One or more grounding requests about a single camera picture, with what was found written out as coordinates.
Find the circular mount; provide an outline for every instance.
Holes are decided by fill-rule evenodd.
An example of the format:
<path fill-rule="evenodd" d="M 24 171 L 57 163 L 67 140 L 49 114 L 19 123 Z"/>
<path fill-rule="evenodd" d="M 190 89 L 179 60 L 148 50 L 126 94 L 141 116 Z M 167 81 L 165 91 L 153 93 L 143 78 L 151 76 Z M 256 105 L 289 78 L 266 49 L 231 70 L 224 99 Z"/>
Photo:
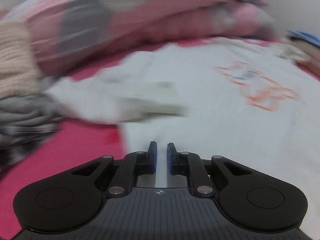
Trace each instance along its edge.
<path fill-rule="evenodd" d="M 213 189 L 209 186 L 199 186 L 197 191 L 201 194 L 209 194 L 213 191 Z"/>
<path fill-rule="evenodd" d="M 124 192 L 124 188 L 120 187 L 120 186 L 113 186 L 113 187 L 109 188 L 108 191 L 110 194 L 119 195 Z"/>
<path fill-rule="evenodd" d="M 299 227 L 308 208 L 298 188 L 264 174 L 234 176 L 219 202 L 231 220 L 260 232 Z"/>
<path fill-rule="evenodd" d="M 23 228 L 57 233 L 73 230 L 99 211 L 101 194 L 85 176 L 49 177 L 20 190 L 13 200 Z"/>

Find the orange print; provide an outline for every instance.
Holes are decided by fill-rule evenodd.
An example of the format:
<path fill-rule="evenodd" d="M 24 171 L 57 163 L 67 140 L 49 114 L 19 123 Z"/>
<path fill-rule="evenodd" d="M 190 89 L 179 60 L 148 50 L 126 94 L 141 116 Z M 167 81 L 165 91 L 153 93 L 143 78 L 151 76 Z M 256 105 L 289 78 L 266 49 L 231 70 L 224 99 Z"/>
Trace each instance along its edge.
<path fill-rule="evenodd" d="M 239 85 L 239 92 L 246 103 L 264 110 L 275 111 L 279 101 L 286 98 L 298 100 L 299 95 L 278 82 L 265 77 L 260 71 L 245 62 L 236 62 L 230 67 L 214 67 L 229 82 Z"/>

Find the beige knit fabric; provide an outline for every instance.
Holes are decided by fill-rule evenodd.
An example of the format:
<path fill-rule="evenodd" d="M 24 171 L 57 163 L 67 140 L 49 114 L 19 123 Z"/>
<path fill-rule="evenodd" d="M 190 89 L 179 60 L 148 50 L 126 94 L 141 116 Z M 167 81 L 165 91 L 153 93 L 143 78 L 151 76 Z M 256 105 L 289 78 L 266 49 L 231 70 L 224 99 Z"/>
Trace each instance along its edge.
<path fill-rule="evenodd" d="M 22 22 L 0 21 L 0 98 L 38 91 L 39 70 Z"/>

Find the gray fabric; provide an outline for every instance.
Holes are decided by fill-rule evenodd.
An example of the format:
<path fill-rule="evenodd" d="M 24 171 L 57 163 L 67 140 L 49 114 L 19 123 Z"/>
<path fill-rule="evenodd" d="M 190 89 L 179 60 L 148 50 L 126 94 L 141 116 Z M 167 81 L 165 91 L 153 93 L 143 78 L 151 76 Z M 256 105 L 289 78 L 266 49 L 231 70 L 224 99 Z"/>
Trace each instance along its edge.
<path fill-rule="evenodd" d="M 52 87 L 58 79 L 52 77 L 52 76 L 44 76 L 40 77 L 38 79 L 38 87 L 39 91 L 42 93 L 43 91 L 46 91 L 50 87 Z"/>
<path fill-rule="evenodd" d="M 107 41 L 111 34 L 104 30 L 111 19 L 112 11 L 102 0 L 69 0 L 61 22 L 59 53 L 76 53 Z"/>
<path fill-rule="evenodd" d="M 44 95 L 0 99 L 0 172 L 53 135 L 61 119 L 55 104 Z"/>
<path fill-rule="evenodd" d="M 55 104 L 45 96 L 12 96 L 0 100 L 0 126 L 33 126 L 60 119 Z"/>

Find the pink blanket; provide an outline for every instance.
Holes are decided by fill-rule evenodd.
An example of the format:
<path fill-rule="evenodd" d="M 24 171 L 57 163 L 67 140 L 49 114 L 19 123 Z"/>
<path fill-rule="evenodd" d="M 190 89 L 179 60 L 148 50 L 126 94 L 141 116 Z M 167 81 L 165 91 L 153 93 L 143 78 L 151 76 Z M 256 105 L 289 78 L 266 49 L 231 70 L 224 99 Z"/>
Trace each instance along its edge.
<path fill-rule="evenodd" d="M 266 13 L 236 1 L 27 0 L 5 18 L 27 22 L 39 66 L 61 76 L 86 57 L 119 51 L 123 44 L 208 35 L 272 39 Z"/>
<path fill-rule="evenodd" d="M 8 13 L 6 10 L 0 10 L 0 20 Z"/>

